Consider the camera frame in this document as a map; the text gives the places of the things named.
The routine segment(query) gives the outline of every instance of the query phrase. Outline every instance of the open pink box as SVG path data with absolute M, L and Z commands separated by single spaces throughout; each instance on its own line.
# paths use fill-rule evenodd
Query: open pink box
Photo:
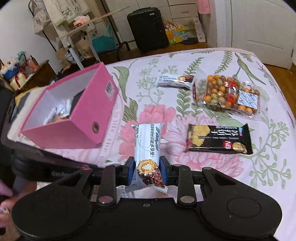
M 82 90 L 69 119 L 43 125 L 53 108 Z M 117 92 L 103 63 L 77 71 L 45 89 L 20 132 L 41 148 L 94 148 L 103 141 Z

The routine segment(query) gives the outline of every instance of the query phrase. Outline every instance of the white drawer cabinet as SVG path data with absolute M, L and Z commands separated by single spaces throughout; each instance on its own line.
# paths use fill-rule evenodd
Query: white drawer cabinet
M 127 16 L 129 13 L 136 11 L 139 9 L 139 5 L 137 0 L 106 0 L 106 3 L 108 5 L 108 8 L 110 11 L 114 11 L 120 8 L 128 7 L 127 9 L 124 9 L 121 12 L 117 12 L 112 15 L 113 19 L 121 18 L 124 16 Z
M 184 25 L 186 30 L 195 29 L 192 17 L 188 18 L 175 18 L 173 22 L 179 25 Z
M 170 21 L 170 22 L 173 21 L 169 6 L 159 7 L 158 9 L 161 12 L 161 18 L 163 19 L 164 22 L 165 21 Z
M 195 3 L 195 0 L 168 0 L 168 4 L 172 5 L 179 5 L 179 4 L 190 4 Z
M 170 6 L 172 18 L 187 18 L 198 16 L 197 6 L 195 4 L 184 4 Z
M 140 8 L 168 6 L 168 0 L 137 0 Z

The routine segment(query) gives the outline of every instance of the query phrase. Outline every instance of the barcode label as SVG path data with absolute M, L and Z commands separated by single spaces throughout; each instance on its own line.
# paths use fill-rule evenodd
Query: barcode label
M 112 98 L 113 98 L 114 91 L 115 91 L 115 89 L 114 89 L 112 83 L 109 81 L 108 85 L 107 85 L 107 88 L 105 89 L 105 92 L 106 92 L 106 94 L 107 94 L 107 96 L 109 97 L 110 100 L 112 100 Z

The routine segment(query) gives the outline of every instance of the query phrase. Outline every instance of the bed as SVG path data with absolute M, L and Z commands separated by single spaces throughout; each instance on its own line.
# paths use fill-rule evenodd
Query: bed
M 295 240 L 296 218 L 293 211 L 296 190 L 292 178 L 296 167 L 293 162 L 296 156 L 295 118 L 275 79 L 253 53 L 232 48 L 195 49 L 126 60 L 106 67 L 120 91 L 102 145 L 96 149 L 47 151 L 99 167 L 123 164 L 129 156 L 133 156 L 134 132 L 131 124 L 165 123 L 161 155 L 165 155 L 171 164 L 184 164 L 192 170 L 213 167 L 270 195 L 280 204 L 283 212 L 275 237 L 280 241 Z M 236 74 L 240 81 L 251 81 L 260 89 L 268 109 L 260 120 L 237 115 L 219 116 L 198 108 L 190 91 L 156 87 L 155 81 L 160 73 L 194 75 L 197 68 L 206 74 Z M 19 128 L 43 90 L 39 88 L 28 96 L 9 131 L 11 140 L 34 146 L 19 133 Z M 248 123 L 252 129 L 254 153 L 246 156 L 184 152 L 189 123 L 227 126 Z M 136 197 L 163 196 L 146 189 Z M 202 199 L 198 187 L 196 191 L 197 198 Z M 169 189 L 168 195 L 173 196 L 174 193 L 174 189 Z

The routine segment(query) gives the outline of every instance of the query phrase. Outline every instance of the wooden floor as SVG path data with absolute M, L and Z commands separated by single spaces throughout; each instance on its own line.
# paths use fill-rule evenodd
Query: wooden floor
M 194 45 L 184 45 L 182 43 L 178 43 L 178 44 L 170 45 L 165 49 L 157 49 L 157 50 L 149 51 L 146 53 L 141 53 L 138 49 L 127 51 L 124 48 L 120 50 L 121 60 L 138 58 L 138 57 L 154 55 L 154 54 L 169 53 L 169 52 L 175 52 L 175 51 L 181 51 L 181 50 L 209 48 L 209 46 L 207 43 L 197 43 Z M 105 64 L 117 62 L 116 55 L 114 53 L 102 55 L 100 56 L 100 59 Z M 269 69 L 269 71 L 272 73 L 272 75 L 276 79 L 278 85 L 280 86 L 282 92 L 286 97 L 288 104 L 292 109 L 294 116 L 296 116 L 296 71 L 293 74 L 289 69 L 283 69 L 283 68 L 268 65 L 268 64 L 266 64 L 266 67 Z

